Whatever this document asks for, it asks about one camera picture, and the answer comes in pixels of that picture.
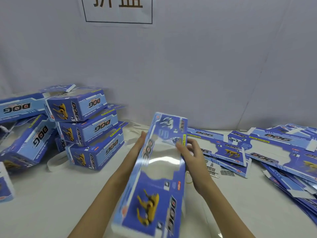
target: yellow label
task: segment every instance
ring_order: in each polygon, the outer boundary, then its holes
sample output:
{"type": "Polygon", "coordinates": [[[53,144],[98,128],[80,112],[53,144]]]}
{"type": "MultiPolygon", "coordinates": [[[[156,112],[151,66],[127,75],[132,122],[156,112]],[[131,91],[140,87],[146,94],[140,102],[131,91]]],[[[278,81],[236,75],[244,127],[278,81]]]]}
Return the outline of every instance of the yellow label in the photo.
{"type": "Polygon", "coordinates": [[[107,114],[107,113],[110,113],[110,112],[112,112],[113,110],[110,110],[110,111],[108,111],[108,112],[105,112],[104,114],[102,114],[102,115],[105,115],[105,114],[107,114]]]}
{"type": "Polygon", "coordinates": [[[183,145],[186,145],[186,135],[183,135],[183,145]]]}
{"type": "Polygon", "coordinates": [[[259,141],[262,141],[262,142],[266,142],[266,143],[270,143],[270,141],[266,141],[266,140],[263,140],[263,139],[258,139],[258,138],[251,137],[251,136],[249,136],[249,138],[256,139],[256,140],[259,140],[259,141]]]}
{"type": "Polygon", "coordinates": [[[29,126],[29,128],[31,128],[33,126],[33,124],[40,118],[41,115],[38,115],[37,118],[31,123],[31,125],[29,126]]]}
{"type": "Polygon", "coordinates": [[[99,90],[101,90],[101,89],[98,89],[98,90],[92,91],[92,93],[97,92],[97,91],[99,91],[99,90]]]}
{"type": "Polygon", "coordinates": [[[110,135],[110,137],[114,136],[115,133],[118,132],[120,129],[121,129],[121,128],[118,128],[116,131],[114,131],[114,132],[112,133],[112,135],[110,135]]]}
{"type": "Polygon", "coordinates": [[[193,137],[196,137],[196,138],[201,138],[200,136],[196,136],[196,135],[190,135],[190,136],[193,136],[193,137]]]}

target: left hand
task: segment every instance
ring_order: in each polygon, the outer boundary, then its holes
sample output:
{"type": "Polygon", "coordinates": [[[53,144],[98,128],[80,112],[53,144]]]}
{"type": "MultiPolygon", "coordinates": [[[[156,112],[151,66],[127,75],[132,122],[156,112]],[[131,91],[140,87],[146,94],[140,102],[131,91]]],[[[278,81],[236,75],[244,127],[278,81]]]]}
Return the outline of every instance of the left hand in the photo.
{"type": "Polygon", "coordinates": [[[134,146],[130,149],[129,153],[124,158],[122,164],[120,165],[119,169],[128,177],[130,176],[132,169],[135,165],[135,161],[137,160],[137,157],[139,155],[139,152],[141,148],[143,147],[143,144],[145,142],[146,132],[142,131],[141,136],[138,138],[137,142],[134,144],[134,146]]]}

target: person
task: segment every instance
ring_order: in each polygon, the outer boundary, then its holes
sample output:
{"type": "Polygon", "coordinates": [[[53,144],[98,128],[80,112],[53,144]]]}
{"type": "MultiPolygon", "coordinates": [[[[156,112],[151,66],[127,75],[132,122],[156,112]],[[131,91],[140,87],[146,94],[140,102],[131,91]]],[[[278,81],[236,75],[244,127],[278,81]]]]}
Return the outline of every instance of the person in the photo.
{"type": "MultiPolygon", "coordinates": [[[[146,133],[142,132],[140,138],[131,148],[119,168],[109,178],[68,238],[100,238],[104,235],[111,215],[125,189],[135,161],[145,142],[145,137],[146,133]]],[[[189,143],[187,146],[177,142],[176,147],[183,155],[195,189],[206,201],[222,237],[255,238],[210,177],[204,155],[197,141],[188,138],[187,142],[189,143]]]]}

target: sign with chinese characters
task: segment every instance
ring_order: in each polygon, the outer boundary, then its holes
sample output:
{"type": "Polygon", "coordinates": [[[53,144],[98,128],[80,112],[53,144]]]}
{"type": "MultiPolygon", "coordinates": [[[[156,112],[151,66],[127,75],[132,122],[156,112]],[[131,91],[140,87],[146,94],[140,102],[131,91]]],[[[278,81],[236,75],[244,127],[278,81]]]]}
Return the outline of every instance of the sign with chinese characters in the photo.
{"type": "Polygon", "coordinates": [[[86,22],[153,24],[153,0],[80,0],[86,22]]]}

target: right hand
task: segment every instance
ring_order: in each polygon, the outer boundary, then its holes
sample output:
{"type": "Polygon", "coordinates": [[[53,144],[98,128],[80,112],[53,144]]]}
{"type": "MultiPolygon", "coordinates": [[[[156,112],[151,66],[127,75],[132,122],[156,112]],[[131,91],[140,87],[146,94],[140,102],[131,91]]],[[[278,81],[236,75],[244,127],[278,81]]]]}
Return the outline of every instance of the right hand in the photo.
{"type": "Polygon", "coordinates": [[[188,138],[187,142],[191,145],[184,146],[180,142],[177,142],[176,147],[184,157],[196,191],[203,196],[204,190],[206,190],[213,180],[210,177],[203,152],[197,141],[188,138]]]}

